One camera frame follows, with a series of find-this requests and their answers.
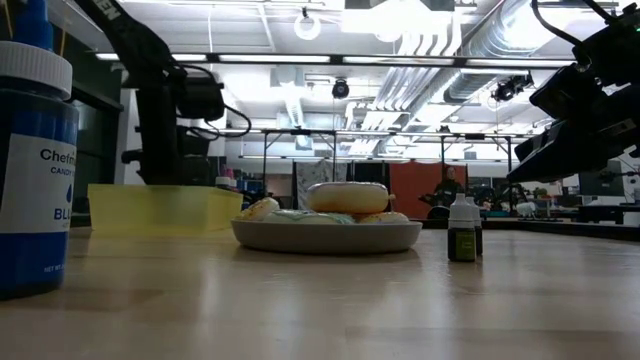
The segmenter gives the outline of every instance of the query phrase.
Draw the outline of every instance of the yellow container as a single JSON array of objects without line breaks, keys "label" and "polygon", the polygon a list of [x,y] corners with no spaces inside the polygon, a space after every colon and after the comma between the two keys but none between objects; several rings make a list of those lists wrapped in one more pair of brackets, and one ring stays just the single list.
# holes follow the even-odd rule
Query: yellow container
[{"label": "yellow container", "polygon": [[201,235],[226,229],[242,195],[202,186],[89,185],[91,227],[121,235]]}]

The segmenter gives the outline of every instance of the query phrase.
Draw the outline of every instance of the frosted cookie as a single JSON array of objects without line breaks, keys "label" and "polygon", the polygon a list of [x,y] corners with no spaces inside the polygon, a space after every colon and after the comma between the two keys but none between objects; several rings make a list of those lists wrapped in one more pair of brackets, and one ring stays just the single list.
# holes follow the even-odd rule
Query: frosted cookie
[{"label": "frosted cookie", "polygon": [[307,204],[317,212],[374,214],[389,203],[387,188],[377,183],[329,182],[309,188]]},{"label": "frosted cookie", "polygon": [[344,214],[318,214],[312,211],[277,210],[267,215],[264,222],[283,224],[353,224],[353,218]]},{"label": "frosted cookie", "polygon": [[358,220],[358,224],[401,224],[408,222],[409,218],[398,212],[373,214]]},{"label": "frosted cookie", "polygon": [[240,215],[236,217],[236,220],[262,221],[267,215],[278,209],[280,209],[278,202],[267,197],[244,209]]}]

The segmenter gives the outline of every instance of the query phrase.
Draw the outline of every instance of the table surface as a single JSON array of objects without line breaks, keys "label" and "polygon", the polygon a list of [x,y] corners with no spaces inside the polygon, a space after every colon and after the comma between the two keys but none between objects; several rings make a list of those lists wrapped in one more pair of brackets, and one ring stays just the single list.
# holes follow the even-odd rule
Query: table surface
[{"label": "table surface", "polygon": [[0,303],[2,359],[640,358],[638,244],[484,238],[464,264],[440,230],[360,258],[76,232],[63,289]]}]

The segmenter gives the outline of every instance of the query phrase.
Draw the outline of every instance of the blue jar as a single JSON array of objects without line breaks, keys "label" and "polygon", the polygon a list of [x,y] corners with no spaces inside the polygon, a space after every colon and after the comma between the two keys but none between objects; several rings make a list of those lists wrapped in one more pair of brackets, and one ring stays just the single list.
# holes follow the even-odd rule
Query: blue jar
[{"label": "blue jar", "polygon": [[78,111],[72,68],[35,46],[0,42],[0,299],[62,283]]}]

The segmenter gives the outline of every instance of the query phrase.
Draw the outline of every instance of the white plate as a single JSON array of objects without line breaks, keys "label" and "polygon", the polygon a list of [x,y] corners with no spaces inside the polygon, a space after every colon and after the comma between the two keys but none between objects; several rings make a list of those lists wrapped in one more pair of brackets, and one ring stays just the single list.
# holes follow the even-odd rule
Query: white plate
[{"label": "white plate", "polygon": [[418,241],[422,223],[280,224],[232,220],[242,245],[300,254],[361,255],[408,250]]}]

